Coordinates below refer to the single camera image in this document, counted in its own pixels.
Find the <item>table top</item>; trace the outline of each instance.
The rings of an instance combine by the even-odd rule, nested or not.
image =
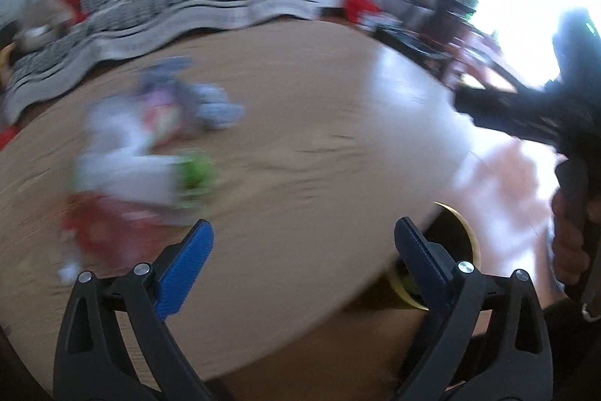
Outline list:
[[[247,113],[235,128],[179,144],[206,150],[220,172],[199,216],[214,227],[213,252],[167,321],[203,378],[279,349],[350,301],[395,256],[396,220],[426,224],[468,153],[471,125],[446,88],[331,23],[188,39],[83,85],[0,153],[0,324],[45,388],[71,289],[56,276],[59,213],[85,145],[86,107],[175,55],[194,62],[182,79],[220,84]],[[173,240],[186,231],[174,228]]]

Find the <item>round table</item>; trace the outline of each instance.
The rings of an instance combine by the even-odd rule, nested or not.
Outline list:
[[[395,256],[396,220],[424,225],[468,153],[471,125],[449,90],[331,23],[188,39],[84,84],[0,153],[0,323],[44,388],[71,289],[56,275],[59,214],[86,143],[86,107],[174,55],[193,58],[183,80],[221,85],[247,113],[232,129],[179,143],[205,150],[220,172],[199,215],[214,227],[213,252],[167,321],[202,378],[275,351],[350,301]],[[174,228],[173,240],[186,231]]]

